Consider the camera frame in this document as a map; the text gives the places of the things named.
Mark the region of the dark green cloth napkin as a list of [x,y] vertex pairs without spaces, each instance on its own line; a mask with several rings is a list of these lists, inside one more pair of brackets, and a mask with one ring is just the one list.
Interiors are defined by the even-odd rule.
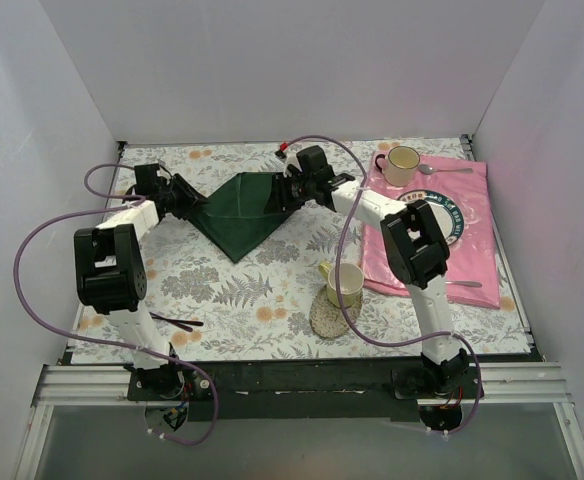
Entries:
[[234,264],[291,216],[266,213],[273,173],[238,173],[209,197],[189,221]]

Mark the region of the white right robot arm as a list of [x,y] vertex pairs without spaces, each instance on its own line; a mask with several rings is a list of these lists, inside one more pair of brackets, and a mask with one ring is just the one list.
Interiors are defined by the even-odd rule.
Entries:
[[290,213],[314,202],[345,215],[338,255],[342,254],[352,220],[378,231],[391,272],[408,289],[420,336],[395,343],[374,340],[352,323],[340,288],[336,289],[337,306],[355,335],[371,345],[400,348],[419,343],[422,361],[428,368],[424,373],[426,389],[436,397],[451,395],[461,384],[459,371],[468,368],[472,351],[454,331],[445,283],[450,251],[432,208],[424,200],[405,203],[387,198],[367,190],[364,179],[336,174],[317,145],[294,155],[287,152],[288,148],[287,143],[282,143],[275,152],[284,167],[273,177],[265,211]]

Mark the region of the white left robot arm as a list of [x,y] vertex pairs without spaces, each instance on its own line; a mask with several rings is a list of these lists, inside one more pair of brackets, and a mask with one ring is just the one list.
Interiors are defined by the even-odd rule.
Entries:
[[183,392],[185,377],[166,365],[175,354],[145,303],[148,280],[140,241],[165,216],[188,220],[208,199],[159,163],[136,166],[134,176],[133,187],[121,197],[130,206],[74,235],[77,293],[83,305],[117,329],[132,351],[133,367],[154,370],[152,390],[172,400]]

